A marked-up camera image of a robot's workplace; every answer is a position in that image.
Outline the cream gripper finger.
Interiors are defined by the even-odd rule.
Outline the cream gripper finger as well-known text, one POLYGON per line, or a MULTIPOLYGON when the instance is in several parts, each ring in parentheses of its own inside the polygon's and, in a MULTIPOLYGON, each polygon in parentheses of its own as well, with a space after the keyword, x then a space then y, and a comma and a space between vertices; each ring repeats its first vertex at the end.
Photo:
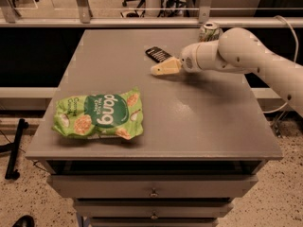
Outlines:
POLYGON ((165 61, 157 63, 151 68, 151 73, 154 76, 178 74, 181 70, 182 64, 174 57, 168 58, 165 61))

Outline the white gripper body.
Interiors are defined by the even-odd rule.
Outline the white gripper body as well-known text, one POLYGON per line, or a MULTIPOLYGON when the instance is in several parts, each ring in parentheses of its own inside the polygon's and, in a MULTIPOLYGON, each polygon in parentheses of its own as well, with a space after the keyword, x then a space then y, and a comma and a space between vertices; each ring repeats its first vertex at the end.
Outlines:
POLYGON ((181 50, 180 60, 183 68, 189 73, 198 73, 203 70, 203 48, 200 43, 190 44, 181 50))

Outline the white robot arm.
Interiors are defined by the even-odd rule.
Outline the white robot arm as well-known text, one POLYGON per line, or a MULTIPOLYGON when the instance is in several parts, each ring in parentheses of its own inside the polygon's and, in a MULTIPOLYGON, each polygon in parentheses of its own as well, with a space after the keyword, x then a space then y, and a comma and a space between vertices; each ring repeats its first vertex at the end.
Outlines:
POLYGON ((253 73, 303 116, 303 66, 269 50, 253 33, 231 28, 216 41, 190 44, 179 58, 170 57, 151 68, 154 76, 199 73, 253 73))

